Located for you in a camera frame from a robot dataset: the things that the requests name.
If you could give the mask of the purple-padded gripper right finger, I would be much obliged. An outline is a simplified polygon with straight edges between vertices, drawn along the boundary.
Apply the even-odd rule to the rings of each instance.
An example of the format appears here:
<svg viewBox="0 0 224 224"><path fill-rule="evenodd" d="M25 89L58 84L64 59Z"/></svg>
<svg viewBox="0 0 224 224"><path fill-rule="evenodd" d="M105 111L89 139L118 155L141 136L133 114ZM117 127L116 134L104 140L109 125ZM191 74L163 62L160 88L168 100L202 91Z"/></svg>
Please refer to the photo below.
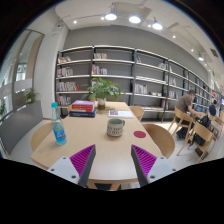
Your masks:
<svg viewBox="0 0 224 224"><path fill-rule="evenodd" d="M131 156L141 187L177 171L166 157L156 157L136 145L131 146Z"/></svg>

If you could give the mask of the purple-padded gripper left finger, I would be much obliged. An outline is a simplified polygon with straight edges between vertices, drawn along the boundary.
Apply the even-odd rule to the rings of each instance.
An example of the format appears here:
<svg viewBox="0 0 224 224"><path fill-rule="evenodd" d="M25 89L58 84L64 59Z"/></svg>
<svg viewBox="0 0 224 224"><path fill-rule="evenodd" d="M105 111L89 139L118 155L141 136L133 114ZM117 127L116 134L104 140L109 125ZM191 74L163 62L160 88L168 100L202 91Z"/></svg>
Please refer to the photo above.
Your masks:
<svg viewBox="0 0 224 224"><path fill-rule="evenodd" d="M95 155L95 145L88 146L70 157L62 156L48 172L86 188Z"/></svg>

